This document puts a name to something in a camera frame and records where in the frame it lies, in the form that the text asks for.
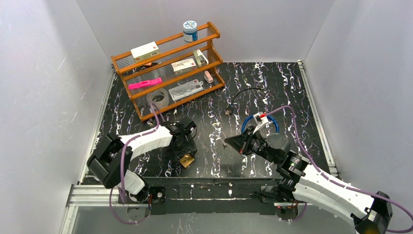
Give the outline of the brass padlock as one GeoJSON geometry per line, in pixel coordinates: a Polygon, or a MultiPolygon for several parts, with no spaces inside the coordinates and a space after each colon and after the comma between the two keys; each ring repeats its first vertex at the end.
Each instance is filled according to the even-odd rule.
{"type": "Polygon", "coordinates": [[[190,166],[195,160],[194,156],[191,154],[186,154],[181,157],[176,158],[181,166],[183,166],[185,169],[190,166]]]}

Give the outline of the blue cable bike lock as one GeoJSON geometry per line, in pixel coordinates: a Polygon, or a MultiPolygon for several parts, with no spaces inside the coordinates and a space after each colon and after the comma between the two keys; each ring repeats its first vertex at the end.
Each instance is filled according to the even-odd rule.
{"type": "MultiPolygon", "coordinates": [[[[245,119],[245,121],[243,122],[242,128],[241,128],[241,133],[245,132],[248,122],[253,118],[255,119],[255,115],[250,115],[249,117],[245,119]]],[[[271,122],[274,124],[276,133],[279,133],[280,128],[279,128],[278,122],[270,115],[267,115],[266,118],[268,119],[268,122],[271,122]]]]}

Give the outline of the black cable padlock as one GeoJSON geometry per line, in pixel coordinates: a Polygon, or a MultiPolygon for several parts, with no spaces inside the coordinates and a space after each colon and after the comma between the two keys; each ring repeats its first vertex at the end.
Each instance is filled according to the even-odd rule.
{"type": "Polygon", "coordinates": [[[246,88],[246,89],[242,89],[242,90],[238,91],[237,94],[232,98],[232,100],[230,101],[230,103],[228,104],[228,106],[225,110],[225,115],[226,116],[230,116],[231,114],[233,114],[233,112],[234,112],[233,104],[236,101],[236,99],[238,98],[238,96],[241,93],[249,91],[249,90],[263,90],[263,88],[250,87],[250,88],[246,88]]]}

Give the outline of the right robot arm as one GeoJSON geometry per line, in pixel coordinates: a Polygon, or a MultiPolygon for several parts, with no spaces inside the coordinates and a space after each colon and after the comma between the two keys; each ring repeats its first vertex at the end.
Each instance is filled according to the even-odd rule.
{"type": "Polygon", "coordinates": [[[357,193],[351,185],[316,170],[308,158],[291,150],[291,143],[281,134],[263,137],[250,126],[242,134],[226,138],[225,143],[241,155],[255,154],[277,166],[282,179],[267,193],[318,206],[352,224],[358,234],[386,233],[393,216],[386,194],[357,193]]]}

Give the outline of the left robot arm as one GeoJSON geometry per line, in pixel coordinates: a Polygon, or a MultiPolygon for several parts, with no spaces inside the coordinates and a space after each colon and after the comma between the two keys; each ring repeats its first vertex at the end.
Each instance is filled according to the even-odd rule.
{"type": "Polygon", "coordinates": [[[187,167],[197,153],[196,134],[197,126],[188,117],[173,123],[164,121],[133,135],[108,134],[96,146],[87,167],[105,188],[118,188],[122,199],[126,195],[139,195],[148,185],[141,176],[128,169],[129,164],[140,155],[164,148],[168,156],[187,167]]]}

